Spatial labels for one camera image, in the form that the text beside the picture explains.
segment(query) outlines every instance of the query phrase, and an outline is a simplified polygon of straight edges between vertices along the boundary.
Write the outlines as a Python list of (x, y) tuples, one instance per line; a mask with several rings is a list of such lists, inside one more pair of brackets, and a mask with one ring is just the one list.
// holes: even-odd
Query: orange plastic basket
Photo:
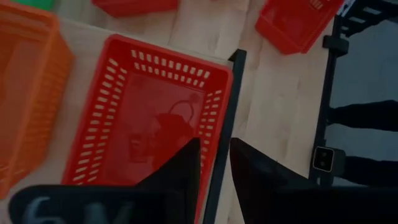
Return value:
[(232, 81), (226, 66), (112, 35), (98, 62), (63, 184), (135, 185), (199, 137), (198, 220)]
[(342, 3), (343, 0), (268, 0), (256, 29), (281, 53), (305, 54)]
[(178, 0), (91, 0), (113, 17), (167, 11), (178, 8)]
[(53, 14), (0, 0), (0, 198), (44, 160), (72, 61)]

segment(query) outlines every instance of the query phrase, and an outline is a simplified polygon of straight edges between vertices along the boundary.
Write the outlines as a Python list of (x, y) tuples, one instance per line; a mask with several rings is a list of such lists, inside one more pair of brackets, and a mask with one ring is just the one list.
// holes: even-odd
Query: green object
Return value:
[(39, 9), (51, 11), (54, 7), (54, 0), (13, 0), (24, 5), (33, 6)]

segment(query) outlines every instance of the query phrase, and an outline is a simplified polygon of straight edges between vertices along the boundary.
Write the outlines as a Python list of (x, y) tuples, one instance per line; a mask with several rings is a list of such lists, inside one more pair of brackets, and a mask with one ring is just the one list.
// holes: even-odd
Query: wooden surface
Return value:
[[(182, 0), (178, 11), (113, 19), (92, 6), (90, 0), (61, 0), (56, 13), (180, 51), (198, 52), (201, 57), (220, 63), (237, 48), (247, 50), (233, 136), (298, 174), (308, 176), (328, 51), (322, 48), (319, 38), (306, 55), (279, 54), (254, 30), (263, 4), (264, 0)], [(88, 91), (88, 85), (82, 83), (91, 81), (101, 50), (94, 46), (102, 45), (105, 38), (105, 35), (92, 38), (86, 29), (75, 30), (71, 27), (76, 24), (71, 24), (63, 24), (62, 30), (77, 59), (58, 114), (49, 156), (10, 195), (28, 185), (60, 182), (62, 177)], [(331, 34), (331, 28), (332, 22), (322, 36)], [(9, 197), (0, 201), (0, 221), (7, 219), (8, 200)], [(229, 160), (215, 223), (243, 223)]]

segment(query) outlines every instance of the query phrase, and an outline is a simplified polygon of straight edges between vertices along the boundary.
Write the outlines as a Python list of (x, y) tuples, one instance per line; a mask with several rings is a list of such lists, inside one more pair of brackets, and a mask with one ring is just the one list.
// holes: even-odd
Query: red plastic basket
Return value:
[(232, 81), (226, 66), (112, 35), (98, 62), (63, 184), (135, 185), (199, 137), (198, 220)]
[(283, 54), (307, 53), (343, 0), (268, 0), (257, 31)]
[(178, 0), (91, 0), (113, 17), (167, 11), (178, 8)]

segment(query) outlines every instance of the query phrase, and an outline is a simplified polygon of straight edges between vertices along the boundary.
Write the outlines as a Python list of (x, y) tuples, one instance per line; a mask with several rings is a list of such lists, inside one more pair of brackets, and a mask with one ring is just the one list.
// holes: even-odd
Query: black metal frame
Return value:
[[(341, 40), (341, 26), (343, 24), (343, 18), (341, 16), (336, 16), (333, 23), (333, 32), (329, 38), (336, 40)], [(322, 172), (312, 167), (312, 161), (314, 159), (315, 149), (318, 146), (325, 146), (325, 131), (327, 126), (328, 109), (330, 105), (331, 89), (333, 85), (333, 77), (335, 75), (336, 61), (339, 56), (344, 55), (340, 50), (334, 48), (329, 49), (328, 62), (326, 65), (325, 81), (323, 83), (322, 99), (320, 105), (320, 112), (318, 117), (317, 132), (315, 134), (315, 140), (313, 145), (313, 151), (311, 156), (310, 164), (310, 175), (309, 179), (313, 182), (317, 182), (321, 187), (329, 187), (333, 183), (333, 176), (330, 173)]]
[(244, 65), (246, 63), (246, 54), (247, 52), (245, 50), (238, 49), (229, 58), (229, 61), (234, 62), (232, 69), (234, 82), (229, 97), (228, 108), (225, 114), (223, 129), (221, 130), (220, 134), (220, 141), (214, 163), (213, 175), (211, 176), (203, 224), (214, 224), (216, 219), (218, 200), (220, 198), (226, 160), (228, 158), (229, 141), (232, 136), (236, 108), (238, 107), (239, 92), (241, 91)]

